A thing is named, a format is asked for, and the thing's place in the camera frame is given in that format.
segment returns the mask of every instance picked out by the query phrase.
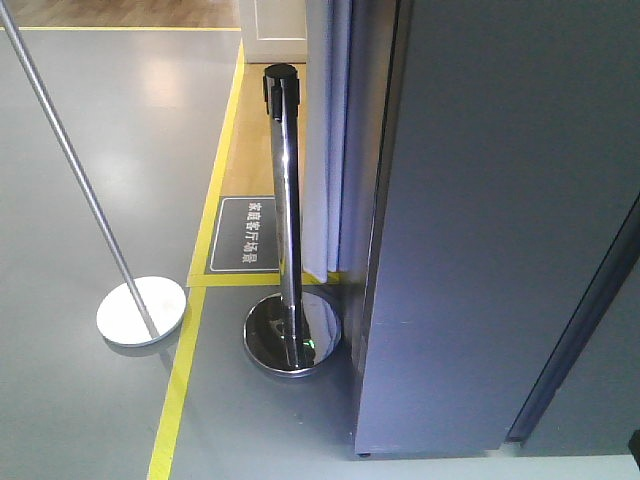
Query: gray floor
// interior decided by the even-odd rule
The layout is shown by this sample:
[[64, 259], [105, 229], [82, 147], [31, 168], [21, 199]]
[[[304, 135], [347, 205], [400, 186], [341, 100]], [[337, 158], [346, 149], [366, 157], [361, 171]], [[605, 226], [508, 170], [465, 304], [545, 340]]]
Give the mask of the gray floor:
[[[27, 34], [140, 276], [186, 277], [238, 39]], [[101, 340], [95, 310], [120, 278], [4, 39], [0, 59], [0, 478], [144, 479], [176, 336], [140, 357]], [[209, 290], [173, 479], [638, 477], [629, 456], [355, 458], [345, 351], [287, 382], [242, 350], [272, 291]]]
[[[25, 38], [132, 271], [184, 284], [239, 34]], [[143, 479], [175, 347], [102, 340], [122, 280], [4, 35], [0, 59], [0, 478]]]

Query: gray cabinet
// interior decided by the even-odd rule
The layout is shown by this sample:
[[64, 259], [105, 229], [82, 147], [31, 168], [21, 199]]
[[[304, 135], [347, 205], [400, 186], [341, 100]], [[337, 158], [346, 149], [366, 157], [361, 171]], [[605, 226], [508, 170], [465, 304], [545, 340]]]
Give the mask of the gray cabinet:
[[[358, 15], [377, 3], [354, 2], [352, 52], [375, 37]], [[507, 437], [640, 191], [640, 7], [398, 6], [380, 135], [358, 159], [349, 118], [381, 93], [376, 55], [352, 59], [341, 255], [355, 446], [474, 454]]]
[[640, 265], [557, 390], [526, 455], [628, 453], [640, 428]]

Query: yellow floor tape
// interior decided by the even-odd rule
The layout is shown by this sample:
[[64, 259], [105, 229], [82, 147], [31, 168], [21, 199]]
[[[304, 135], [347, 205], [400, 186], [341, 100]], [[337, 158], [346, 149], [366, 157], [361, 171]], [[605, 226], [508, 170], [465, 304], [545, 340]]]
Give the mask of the yellow floor tape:
[[[222, 179], [227, 165], [229, 147], [231, 145], [231, 134], [238, 108], [240, 97], [240, 86], [244, 75], [244, 53], [242, 44], [238, 50], [236, 70], [233, 75], [231, 94], [227, 103], [222, 132], [218, 142], [218, 150], [213, 165], [213, 174], [209, 184], [209, 192], [205, 202], [204, 213], [200, 223], [200, 230], [196, 240], [196, 247], [191, 261], [191, 273], [203, 273], [211, 240], [211, 232], [218, 208], [218, 198]], [[169, 385], [162, 408], [162, 415], [156, 432], [156, 441], [153, 446], [153, 453], [149, 463], [149, 480], [169, 480], [171, 476], [171, 466], [173, 464], [173, 453], [178, 433], [180, 432], [180, 421], [184, 409], [184, 402], [189, 386], [189, 377], [193, 365], [193, 356], [198, 340], [198, 330], [202, 318], [202, 309], [206, 297], [206, 287], [192, 287], [189, 293], [187, 312], [185, 313], [182, 329], [180, 331], [180, 341], [176, 350], [173, 362], [173, 369], [169, 377]]]
[[[316, 279], [309, 273], [302, 274], [304, 285], [323, 285], [324, 282]], [[339, 273], [329, 273], [328, 285], [340, 283]], [[216, 273], [209, 275], [190, 275], [188, 280], [190, 287], [249, 287], [280, 285], [278, 273]]]
[[80, 32], [239, 32], [236, 27], [20, 27], [29, 31], [80, 31]]

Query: white round base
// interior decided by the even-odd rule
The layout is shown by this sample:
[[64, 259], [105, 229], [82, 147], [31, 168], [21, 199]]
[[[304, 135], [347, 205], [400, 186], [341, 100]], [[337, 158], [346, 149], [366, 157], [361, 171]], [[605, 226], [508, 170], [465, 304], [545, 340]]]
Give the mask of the white round base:
[[140, 296], [158, 330], [151, 337], [126, 283], [114, 288], [98, 307], [98, 330], [107, 340], [123, 347], [141, 347], [169, 335], [180, 324], [187, 306], [184, 290], [163, 277], [135, 279]]

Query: floor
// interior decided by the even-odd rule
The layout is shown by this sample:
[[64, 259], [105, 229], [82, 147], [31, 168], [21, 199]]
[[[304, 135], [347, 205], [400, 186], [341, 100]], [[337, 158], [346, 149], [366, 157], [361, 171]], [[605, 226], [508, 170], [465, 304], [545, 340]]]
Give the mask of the floor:
[[637, 478], [629, 456], [355, 457], [348, 352], [306, 379], [264, 374], [242, 324], [274, 275], [206, 273], [220, 196], [271, 194], [262, 67], [236, 67], [238, 32], [25, 38], [132, 270], [191, 288], [157, 346], [102, 340], [95, 311], [121, 279], [0, 38], [0, 478]]
[[9, 0], [29, 27], [238, 27], [234, 0]]

